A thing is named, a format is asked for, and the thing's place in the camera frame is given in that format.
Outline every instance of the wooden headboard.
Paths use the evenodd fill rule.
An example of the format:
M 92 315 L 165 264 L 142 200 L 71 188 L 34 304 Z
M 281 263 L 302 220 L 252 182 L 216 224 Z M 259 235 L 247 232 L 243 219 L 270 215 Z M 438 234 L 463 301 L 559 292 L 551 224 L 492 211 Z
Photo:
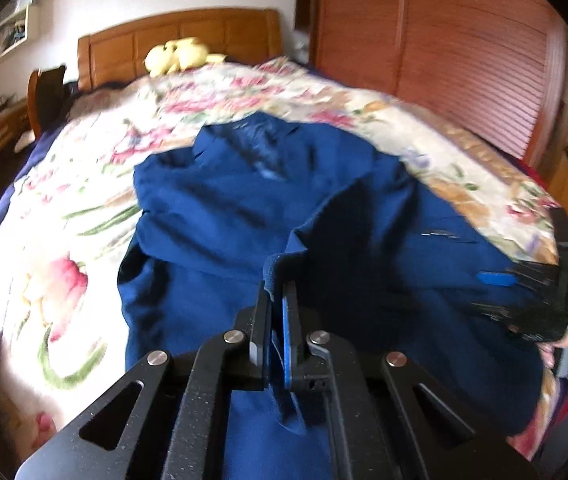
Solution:
M 144 58 L 155 45 L 196 36 L 211 52 L 257 64 L 282 54 L 275 9 L 231 7 L 181 10 L 141 18 L 80 38 L 79 88 L 90 91 L 109 81 L 145 75 Z

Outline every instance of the metal bolt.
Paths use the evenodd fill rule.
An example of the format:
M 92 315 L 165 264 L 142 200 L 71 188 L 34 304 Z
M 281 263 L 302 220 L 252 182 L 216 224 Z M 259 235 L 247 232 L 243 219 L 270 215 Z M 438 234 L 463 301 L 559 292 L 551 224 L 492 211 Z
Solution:
M 237 344 L 243 341 L 244 334 L 241 330 L 229 330 L 224 334 L 224 341 L 229 344 Z
M 148 354 L 146 360 L 151 366 L 163 365 L 168 361 L 168 354 L 166 352 L 162 352 L 161 350 L 155 350 L 154 352 L 150 352 L 150 354 Z
M 408 362 L 408 358 L 401 352 L 390 352 L 386 356 L 386 362 L 389 366 L 401 367 Z
M 312 332 L 309 338 L 311 339 L 311 343 L 315 343 L 316 345 L 325 345 L 331 340 L 331 334 L 325 330 L 318 330 L 316 332 Z

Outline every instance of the bed frame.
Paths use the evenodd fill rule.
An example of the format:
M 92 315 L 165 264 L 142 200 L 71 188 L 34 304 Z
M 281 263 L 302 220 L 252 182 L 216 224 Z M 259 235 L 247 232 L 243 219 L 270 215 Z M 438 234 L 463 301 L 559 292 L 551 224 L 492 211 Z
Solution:
M 144 59 L 158 44 L 195 36 L 211 52 L 246 64 L 283 53 L 279 13 L 275 9 L 211 7 L 180 10 L 122 23 L 77 42 L 78 87 L 90 92 L 107 82 L 130 82 L 147 73 Z M 31 124 L 59 117 L 63 102 L 45 99 L 63 94 L 59 69 L 30 76 L 27 101 Z

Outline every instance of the pink flower print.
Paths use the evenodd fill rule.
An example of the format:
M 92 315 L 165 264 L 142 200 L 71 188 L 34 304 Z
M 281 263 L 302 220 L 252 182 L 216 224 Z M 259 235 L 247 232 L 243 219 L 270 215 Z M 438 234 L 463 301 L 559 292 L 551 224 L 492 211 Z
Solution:
M 30 444 L 30 448 L 33 450 L 33 453 L 35 453 L 40 447 L 44 446 L 44 444 L 46 444 L 51 437 L 58 432 L 58 429 L 55 427 L 53 417 L 45 412 L 39 412 L 35 415 L 35 425 L 37 427 L 38 434 L 32 444 Z
M 239 110 L 246 110 L 248 108 L 256 108 L 260 106 L 263 101 L 264 99 L 259 96 L 239 97 L 225 101 L 224 108 L 237 112 Z
M 41 276 L 40 280 L 44 290 L 42 314 L 46 321 L 53 324 L 48 340 L 54 343 L 66 332 L 75 308 L 88 287 L 88 276 L 67 254 L 51 262 L 48 274 Z
M 281 75 L 290 75 L 292 73 L 295 73 L 297 70 L 301 70 L 301 68 L 298 65 L 282 57 L 278 57 L 277 59 L 272 59 L 271 61 L 267 61 L 264 64 L 256 66 L 255 68 L 262 72 L 281 74 Z
M 506 211 L 509 215 L 514 216 L 517 221 L 522 224 L 534 224 L 534 222 L 537 220 L 537 215 L 530 209 L 519 211 L 509 204 L 506 206 Z
M 44 446 L 56 433 L 53 417 L 46 412 L 29 415 L 19 421 L 19 426 L 14 429 L 13 441 L 15 451 L 20 462 L 24 462 L 29 456 Z
M 259 91 L 260 95 L 276 95 L 281 94 L 285 88 L 283 86 L 266 86 Z
M 173 133 L 173 130 L 166 126 L 154 128 L 145 134 L 136 127 L 131 126 L 126 132 L 124 139 L 115 146 L 110 156 L 110 163 L 124 164 L 135 153 L 157 151 L 161 147 L 163 140 L 170 136 L 171 133 Z
M 269 78 L 265 75 L 260 76 L 248 76 L 248 77 L 236 77 L 231 81 L 231 86 L 233 88 L 244 88 L 247 86 L 257 86 L 264 85 L 269 82 Z
M 319 110 L 312 113 L 309 119 L 316 123 L 328 123 L 338 128 L 353 127 L 353 120 L 349 115 L 335 110 Z
M 195 86 L 197 86 L 195 84 L 195 81 L 183 81 L 183 82 L 179 83 L 179 85 L 174 86 L 171 89 L 171 91 L 172 90 L 182 90 L 182 91 L 192 90 L 193 88 L 195 88 Z
M 51 178 L 53 176 L 53 173 L 53 170 L 48 170 L 44 174 L 36 175 L 35 177 L 30 176 L 24 184 L 24 187 L 29 191 L 32 191 L 37 186 L 39 186 L 39 184 L 42 184 L 43 182 L 46 182 L 49 178 Z
M 62 184 L 61 186 L 58 186 L 55 190 L 55 194 L 54 195 L 50 195 L 48 193 L 46 193 L 44 196 L 42 196 L 40 202 L 42 202 L 43 204 L 47 204 L 49 203 L 51 200 L 53 200 L 57 195 L 59 195 L 61 192 L 65 191 L 66 189 L 68 189 L 71 185 L 70 184 Z
M 549 195 L 543 195 L 539 199 L 539 205 L 541 207 L 559 207 L 560 205 Z
M 176 101 L 166 104 L 163 110 L 171 114 L 203 112 L 204 110 L 214 108 L 221 102 L 223 102 L 221 99 L 216 99 L 214 97 L 201 100 Z

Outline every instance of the wooden chair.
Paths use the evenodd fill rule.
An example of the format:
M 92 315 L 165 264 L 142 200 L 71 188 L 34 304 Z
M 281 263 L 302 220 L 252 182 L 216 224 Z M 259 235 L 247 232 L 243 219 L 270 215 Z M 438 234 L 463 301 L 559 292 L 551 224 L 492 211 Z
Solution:
M 68 97 L 64 89 L 66 65 L 41 72 L 35 70 L 29 78 L 26 104 L 30 127 L 39 139 L 59 119 Z

